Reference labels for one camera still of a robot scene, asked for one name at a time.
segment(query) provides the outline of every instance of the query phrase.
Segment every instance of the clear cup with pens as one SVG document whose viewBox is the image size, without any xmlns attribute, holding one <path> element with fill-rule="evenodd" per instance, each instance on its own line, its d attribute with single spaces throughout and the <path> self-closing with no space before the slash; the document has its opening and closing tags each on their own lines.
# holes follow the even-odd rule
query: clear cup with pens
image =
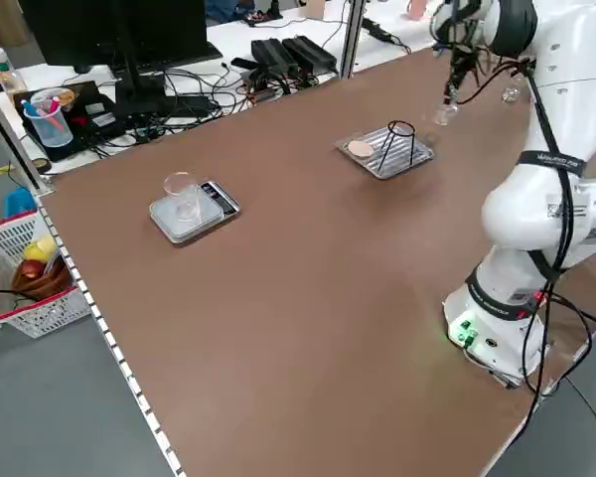
<svg viewBox="0 0 596 477">
<path fill-rule="evenodd" d="M 24 115 L 31 120 L 33 127 L 45 147 L 62 147 L 73 141 L 73 134 L 64 117 L 57 98 L 31 103 L 22 100 Z"/>
</svg>

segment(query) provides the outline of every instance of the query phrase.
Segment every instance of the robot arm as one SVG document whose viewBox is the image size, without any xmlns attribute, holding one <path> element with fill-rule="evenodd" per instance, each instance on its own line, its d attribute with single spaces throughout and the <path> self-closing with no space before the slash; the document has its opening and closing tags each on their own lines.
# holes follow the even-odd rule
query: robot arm
<svg viewBox="0 0 596 477">
<path fill-rule="evenodd" d="M 582 166 L 596 153 L 596 5 L 579 0 L 454 1 L 459 3 L 442 5 L 434 16 L 437 39 L 453 54 L 461 48 L 455 44 L 468 40 L 467 29 L 455 23 L 457 18 L 462 24 L 477 22 L 483 34 L 471 41 L 483 38 L 492 53 L 516 58 L 529 48 L 536 57 L 534 85 L 559 150 L 558 155 L 549 151 L 533 104 L 520 163 L 483 207 L 484 228 L 495 246 L 444 303 L 450 339 L 517 385 L 523 377 L 522 353 L 528 373 L 540 361 L 544 327 L 536 318 L 526 336 L 531 313 L 525 310 L 547 281 L 561 242 L 560 176 L 538 162 L 539 154 L 550 162 L 580 166 L 576 173 L 565 173 L 574 227 L 563 267 L 596 252 L 596 181 L 582 179 Z M 448 82 L 458 88 L 454 68 L 453 61 Z M 467 344 L 466 325 L 479 337 Z"/>
</svg>

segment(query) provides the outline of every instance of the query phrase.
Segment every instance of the brown table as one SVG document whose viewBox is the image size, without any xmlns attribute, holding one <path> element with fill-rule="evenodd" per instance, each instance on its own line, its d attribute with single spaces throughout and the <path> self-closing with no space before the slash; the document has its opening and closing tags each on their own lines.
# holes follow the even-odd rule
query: brown table
<svg viewBox="0 0 596 477">
<path fill-rule="evenodd" d="M 333 146 L 396 118 L 423 129 L 446 68 L 415 54 L 86 166 L 44 198 L 189 476 L 473 476 L 520 425 L 530 395 L 463 359 L 441 303 L 490 247 L 481 205 L 527 104 L 503 105 L 497 81 L 435 161 L 387 182 Z M 242 215 L 176 248 L 147 207 L 180 170 Z M 596 259 L 561 290 L 596 313 Z M 562 364 L 583 334 L 555 315 Z"/>
</svg>

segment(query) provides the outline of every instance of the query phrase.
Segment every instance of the white basket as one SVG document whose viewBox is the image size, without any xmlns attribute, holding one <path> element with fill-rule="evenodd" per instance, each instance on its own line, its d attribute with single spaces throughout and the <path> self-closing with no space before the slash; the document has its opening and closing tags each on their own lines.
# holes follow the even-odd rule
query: white basket
<svg viewBox="0 0 596 477">
<path fill-rule="evenodd" d="M 0 222 L 0 289 L 11 289 L 25 247 L 48 233 L 44 220 L 36 212 Z M 0 293 L 0 323 L 7 322 L 31 338 L 51 333 L 88 313 L 88 304 L 75 286 L 37 303 Z"/>
</svg>

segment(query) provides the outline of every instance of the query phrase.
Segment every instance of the blue object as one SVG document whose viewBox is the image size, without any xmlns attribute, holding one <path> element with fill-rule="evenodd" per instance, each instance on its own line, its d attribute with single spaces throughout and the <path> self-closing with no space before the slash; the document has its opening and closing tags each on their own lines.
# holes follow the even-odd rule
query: blue object
<svg viewBox="0 0 596 477">
<path fill-rule="evenodd" d="M 30 116 L 39 116 L 40 114 L 38 113 L 38 109 L 36 109 L 36 107 L 31 104 L 29 101 L 27 101 L 26 99 L 22 100 L 22 107 L 24 107 L 27 112 L 29 113 Z"/>
<path fill-rule="evenodd" d="M 238 3 L 238 0 L 207 0 L 206 15 L 219 23 L 231 22 L 235 19 L 234 10 Z"/>
<path fill-rule="evenodd" d="M 33 212 L 38 208 L 36 201 L 26 187 L 19 187 L 4 200 L 4 218 L 17 216 L 24 212 Z"/>
</svg>

